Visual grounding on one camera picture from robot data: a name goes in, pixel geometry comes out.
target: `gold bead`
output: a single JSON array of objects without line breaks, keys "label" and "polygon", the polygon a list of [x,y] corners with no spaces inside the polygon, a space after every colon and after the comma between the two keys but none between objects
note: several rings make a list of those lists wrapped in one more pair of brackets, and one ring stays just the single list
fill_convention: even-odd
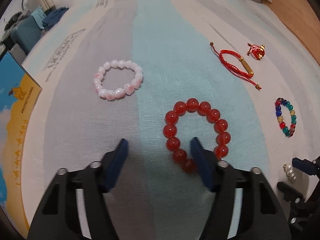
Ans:
[{"label": "gold bead", "polygon": [[279,122],[279,123],[283,122],[283,116],[282,116],[282,115],[281,115],[281,116],[278,116],[278,122]]}]

